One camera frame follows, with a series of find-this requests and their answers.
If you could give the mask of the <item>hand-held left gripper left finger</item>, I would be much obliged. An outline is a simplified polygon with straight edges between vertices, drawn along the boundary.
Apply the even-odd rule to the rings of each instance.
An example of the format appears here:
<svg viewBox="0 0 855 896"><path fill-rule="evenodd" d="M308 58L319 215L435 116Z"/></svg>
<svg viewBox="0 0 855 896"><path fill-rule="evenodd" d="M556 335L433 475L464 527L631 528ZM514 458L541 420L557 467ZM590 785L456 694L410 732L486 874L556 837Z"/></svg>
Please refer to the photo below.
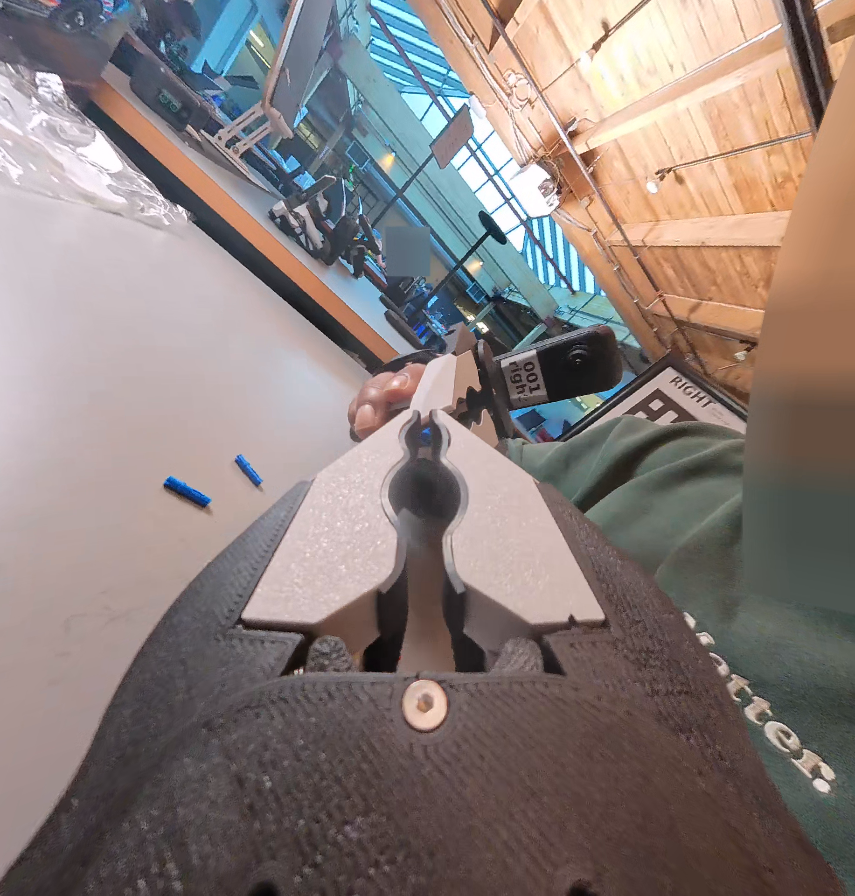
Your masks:
<svg viewBox="0 0 855 896"><path fill-rule="evenodd" d="M417 420L399 415L316 474L242 611L246 627L337 636L351 652L379 637L378 593L399 575L382 495Z"/></svg>

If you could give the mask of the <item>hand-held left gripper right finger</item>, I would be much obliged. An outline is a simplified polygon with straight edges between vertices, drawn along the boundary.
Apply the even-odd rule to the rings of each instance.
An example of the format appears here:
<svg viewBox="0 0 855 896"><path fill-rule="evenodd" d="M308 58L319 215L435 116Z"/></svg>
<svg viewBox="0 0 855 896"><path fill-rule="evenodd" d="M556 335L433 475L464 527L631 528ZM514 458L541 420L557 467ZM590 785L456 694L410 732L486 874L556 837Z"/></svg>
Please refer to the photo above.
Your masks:
<svg viewBox="0 0 855 896"><path fill-rule="evenodd" d="M537 482L443 410L439 460L459 486L444 535L447 575L463 603L463 631L483 649L574 624L605 622L593 589Z"/></svg>

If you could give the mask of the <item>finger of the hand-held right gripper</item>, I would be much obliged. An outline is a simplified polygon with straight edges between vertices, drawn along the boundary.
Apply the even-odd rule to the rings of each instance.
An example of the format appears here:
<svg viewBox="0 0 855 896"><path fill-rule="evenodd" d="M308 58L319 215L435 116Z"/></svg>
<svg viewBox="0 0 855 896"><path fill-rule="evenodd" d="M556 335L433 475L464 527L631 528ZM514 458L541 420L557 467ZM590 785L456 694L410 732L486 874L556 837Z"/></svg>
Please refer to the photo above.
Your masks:
<svg viewBox="0 0 855 896"><path fill-rule="evenodd" d="M447 405L447 414L491 448L498 447L494 392L490 375L479 360L455 361L452 401Z"/></svg>
<svg viewBox="0 0 855 896"><path fill-rule="evenodd" d="M434 410L453 415L463 402L460 361L461 358L455 355L444 355L425 367L410 402L410 409L417 412L422 425L430 422Z"/></svg>

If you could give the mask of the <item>monitor on white arm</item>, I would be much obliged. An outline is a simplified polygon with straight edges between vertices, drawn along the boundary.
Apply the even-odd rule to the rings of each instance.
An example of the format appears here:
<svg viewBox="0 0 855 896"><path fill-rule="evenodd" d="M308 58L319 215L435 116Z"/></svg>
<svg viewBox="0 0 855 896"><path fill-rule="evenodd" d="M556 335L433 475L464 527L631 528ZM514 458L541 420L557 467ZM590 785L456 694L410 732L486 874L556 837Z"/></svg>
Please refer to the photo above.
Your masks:
<svg viewBox="0 0 855 896"><path fill-rule="evenodd" d="M243 154L260 140L293 137L334 6L333 1L290 3L259 100L214 135L201 131L203 146L242 170Z"/></svg>

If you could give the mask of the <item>person's right hand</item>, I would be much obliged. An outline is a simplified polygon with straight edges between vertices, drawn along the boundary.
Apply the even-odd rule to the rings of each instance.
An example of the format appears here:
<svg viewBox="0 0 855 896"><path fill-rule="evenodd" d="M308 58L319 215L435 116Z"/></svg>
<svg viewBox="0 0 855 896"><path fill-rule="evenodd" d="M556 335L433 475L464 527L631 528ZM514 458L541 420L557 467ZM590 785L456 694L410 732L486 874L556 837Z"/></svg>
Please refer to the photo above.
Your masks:
<svg viewBox="0 0 855 896"><path fill-rule="evenodd" d="M348 406L348 426L353 442L379 430L410 406L426 364L407 364L399 371L383 372L366 381Z"/></svg>

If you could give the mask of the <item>black framed marker sign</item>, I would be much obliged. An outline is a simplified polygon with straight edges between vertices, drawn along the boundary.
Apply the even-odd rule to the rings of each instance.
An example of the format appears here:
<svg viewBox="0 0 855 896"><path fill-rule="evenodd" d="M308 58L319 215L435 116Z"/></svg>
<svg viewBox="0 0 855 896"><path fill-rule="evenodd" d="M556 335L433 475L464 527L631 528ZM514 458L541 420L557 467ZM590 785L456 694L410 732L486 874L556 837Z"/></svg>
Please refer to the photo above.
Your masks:
<svg viewBox="0 0 855 896"><path fill-rule="evenodd" d="M623 416L658 426L702 422L744 435L748 412L694 367L670 353L612 392L597 408L563 431L559 441Z"/></svg>

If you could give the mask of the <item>black pole stand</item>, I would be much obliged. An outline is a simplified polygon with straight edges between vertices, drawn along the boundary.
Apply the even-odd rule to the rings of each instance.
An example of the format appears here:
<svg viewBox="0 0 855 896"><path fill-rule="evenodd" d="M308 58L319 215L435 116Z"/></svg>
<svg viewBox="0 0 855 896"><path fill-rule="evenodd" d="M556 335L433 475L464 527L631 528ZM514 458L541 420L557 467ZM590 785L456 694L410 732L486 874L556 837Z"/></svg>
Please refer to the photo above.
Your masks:
<svg viewBox="0 0 855 896"><path fill-rule="evenodd" d="M458 259L458 261L454 264L454 266L447 272L445 277L437 284L434 292L438 292L443 289L452 279L453 277L463 268L466 261L470 259L478 249L483 246L489 240L495 241L500 245L506 245L508 243L508 238L506 234L502 231L494 217L487 212L486 210L481 210L478 213L478 219L481 227L483 228L482 234L475 241L475 243L469 247L466 252Z"/></svg>

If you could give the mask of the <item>person's green sweatshirt torso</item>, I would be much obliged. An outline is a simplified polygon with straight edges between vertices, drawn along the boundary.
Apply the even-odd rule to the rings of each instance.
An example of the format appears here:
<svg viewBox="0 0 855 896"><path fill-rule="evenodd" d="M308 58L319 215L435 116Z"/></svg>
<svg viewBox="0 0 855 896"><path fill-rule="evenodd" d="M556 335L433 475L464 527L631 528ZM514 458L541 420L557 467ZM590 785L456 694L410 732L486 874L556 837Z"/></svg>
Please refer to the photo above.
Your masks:
<svg viewBox="0 0 855 896"><path fill-rule="evenodd" d="M788 808L855 894L855 615L748 593L744 437L622 416L564 442L501 449L674 601Z"/></svg>

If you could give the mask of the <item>racing simulator seat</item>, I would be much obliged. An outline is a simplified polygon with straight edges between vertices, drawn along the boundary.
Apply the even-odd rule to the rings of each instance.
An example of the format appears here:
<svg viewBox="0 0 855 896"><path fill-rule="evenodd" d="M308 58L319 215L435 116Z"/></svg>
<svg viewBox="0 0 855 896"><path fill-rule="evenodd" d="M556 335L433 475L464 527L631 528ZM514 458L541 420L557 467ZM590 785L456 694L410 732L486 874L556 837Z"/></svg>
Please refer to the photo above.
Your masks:
<svg viewBox="0 0 855 896"><path fill-rule="evenodd" d="M365 275L368 262L385 269L379 232L354 187L336 175L322 175L280 199L267 214L282 233L327 267L343 261L356 278Z"/></svg>

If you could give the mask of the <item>wooden edged desk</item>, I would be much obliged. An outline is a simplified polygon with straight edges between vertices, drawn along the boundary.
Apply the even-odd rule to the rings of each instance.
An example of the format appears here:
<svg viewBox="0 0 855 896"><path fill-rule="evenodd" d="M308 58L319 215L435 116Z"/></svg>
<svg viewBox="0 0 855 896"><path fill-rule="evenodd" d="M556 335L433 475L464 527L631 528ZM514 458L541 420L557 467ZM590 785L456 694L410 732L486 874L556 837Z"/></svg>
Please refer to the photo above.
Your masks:
<svg viewBox="0 0 855 896"><path fill-rule="evenodd" d="M200 230L368 369L411 351L386 320L374 285L340 263L315 261L280 232L267 216L273 196L196 151L134 95L113 64L89 88L84 109L164 196L191 212Z"/></svg>

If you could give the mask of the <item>hanging sign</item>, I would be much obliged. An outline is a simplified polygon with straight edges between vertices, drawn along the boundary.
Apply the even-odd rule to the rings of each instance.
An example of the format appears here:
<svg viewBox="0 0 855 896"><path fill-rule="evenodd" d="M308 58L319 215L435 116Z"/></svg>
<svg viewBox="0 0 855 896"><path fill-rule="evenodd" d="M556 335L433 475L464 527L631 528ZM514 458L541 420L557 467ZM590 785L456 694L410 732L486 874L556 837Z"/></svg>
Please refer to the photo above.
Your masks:
<svg viewBox="0 0 855 896"><path fill-rule="evenodd" d="M454 157L467 146L474 133L469 106L461 107L431 142L431 153L437 167L446 168Z"/></svg>

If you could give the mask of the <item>crumpled clear plastic bag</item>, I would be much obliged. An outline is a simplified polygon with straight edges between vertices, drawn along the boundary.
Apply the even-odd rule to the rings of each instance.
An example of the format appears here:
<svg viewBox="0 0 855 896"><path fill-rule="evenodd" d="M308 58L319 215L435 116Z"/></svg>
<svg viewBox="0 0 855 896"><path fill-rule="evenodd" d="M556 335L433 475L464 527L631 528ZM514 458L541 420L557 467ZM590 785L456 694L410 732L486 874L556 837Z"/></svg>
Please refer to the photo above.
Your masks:
<svg viewBox="0 0 855 896"><path fill-rule="evenodd" d="M1 60L0 185L154 228L190 223L86 118L59 76Z"/></svg>

